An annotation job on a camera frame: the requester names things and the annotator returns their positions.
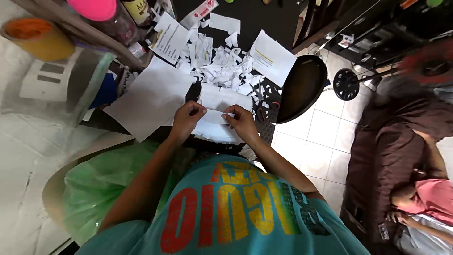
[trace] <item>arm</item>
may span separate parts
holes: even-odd
[[[224,114],[223,117],[252,148],[267,172],[286,180],[304,193],[306,197],[324,200],[314,184],[299,169],[277,153],[269,144],[261,140],[256,130],[253,116],[249,111],[238,105],[233,105],[225,110],[225,113],[234,114],[234,118],[227,114]]]
[[[428,233],[430,235],[438,237],[438,238],[444,240],[445,242],[453,245],[453,235],[451,235],[451,234],[449,234],[447,232],[443,232],[443,231],[435,229],[433,227],[423,225],[423,224],[419,223],[418,221],[414,220],[411,216],[405,215],[405,214],[400,213],[400,212],[393,213],[393,215],[391,217],[393,217],[393,220],[395,222],[396,222],[396,219],[397,219],[397,221],[399,223],[401,223],[401,224],[403,224],[405,226],[413,227],[413,228],[418,229],[420,231],[426,232],[426,233]]]
[[[98,232],[127,221],[152,220],[170,173],[173,155],[205,113],[206,109],[194,101],[189,101],[178,109],[169,137],[118,197]]]
[[[447,168],[437,148],[436,141],[428,134],[414,130],[416,134],[421,136],[427,144],[428,170],[426,174],[430,178],[448,179]]]

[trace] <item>white tiled floor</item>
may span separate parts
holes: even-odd
[[[328,78],[351,62],[321,50],[327,60]],[[371,93],[361,86],[357,97],[342,101],[333,90],[321,94],[316,103],[297,119],[275,127],[272,147],[308,176],[334,212],[340,213],[354,131]]]

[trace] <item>brown cloth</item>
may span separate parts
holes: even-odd
[[[392,209],[390,192],[410,181],[413,170],[424,163],[425,142],[412,129],[436,141],[453,136],[453,105],[428,96],[398,99],[380,107],[371,103],[357,126],[346,194],[363,210],[362,224],[372,242],[386,242],[378,229],[381,223],[389,231],[389,241],[393,240],[396,224],[385,220]]]

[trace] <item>black wheel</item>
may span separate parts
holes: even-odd
[[[359,82],[357,75],[350,69],[341,69],[333,78],[333,90],[337,97],[343,101],[356,98],[359,94]]]

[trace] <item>green plastic bag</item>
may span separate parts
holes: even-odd
[[[93,237],[121,192],[153,157],[159,143],[145,141],[104,152],[71,169],[65,176],[63,223],[75,242],[82,246]],[[187,153],[180,157],[187,158]],[[175,160],[188,162],[190,159]],[[165,206],[182,174],[173,165],[156,215]]]

